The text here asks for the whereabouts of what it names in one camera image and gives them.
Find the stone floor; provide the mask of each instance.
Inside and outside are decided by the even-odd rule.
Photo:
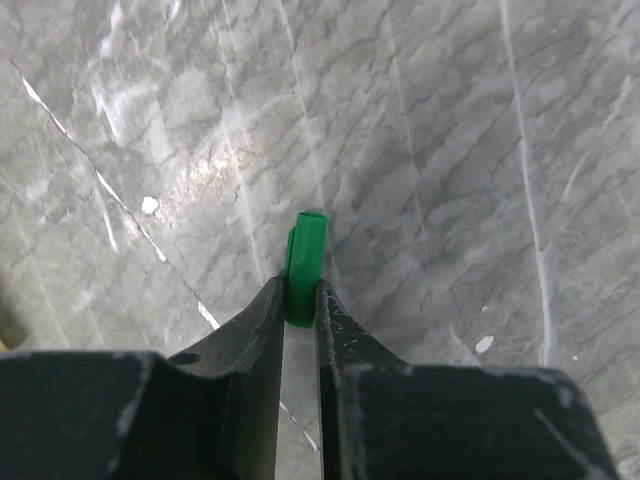
[[[0,336],[171,353],[321,209],[385,345],[564,370],[640,478],[639,75],[639,0],[2,0]],[[319,478],[286,335],[278,478]]]

